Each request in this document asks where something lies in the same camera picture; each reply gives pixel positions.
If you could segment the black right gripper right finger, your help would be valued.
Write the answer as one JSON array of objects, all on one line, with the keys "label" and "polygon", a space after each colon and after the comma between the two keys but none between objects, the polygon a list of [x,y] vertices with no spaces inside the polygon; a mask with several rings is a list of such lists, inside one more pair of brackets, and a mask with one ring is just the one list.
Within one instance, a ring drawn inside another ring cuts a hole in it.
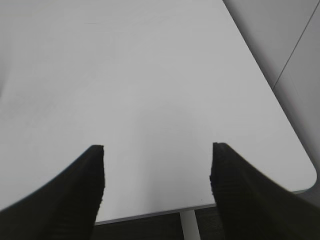
[{"label": "black right gripper right finger", "polygon": [[278,185],[228,144],[212,144],[212,195],[227,240],[318,240],[320,209]]}]

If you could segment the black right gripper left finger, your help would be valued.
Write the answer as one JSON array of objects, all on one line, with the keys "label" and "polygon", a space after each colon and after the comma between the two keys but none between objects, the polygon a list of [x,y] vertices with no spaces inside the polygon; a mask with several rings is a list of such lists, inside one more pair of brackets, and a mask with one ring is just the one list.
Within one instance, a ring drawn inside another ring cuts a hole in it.
[{"label": "black right gripper left finger", "polygon": [[1,210],[0,238],[89,240],[104,189],[104,147],[92,145],[51,181]]}]

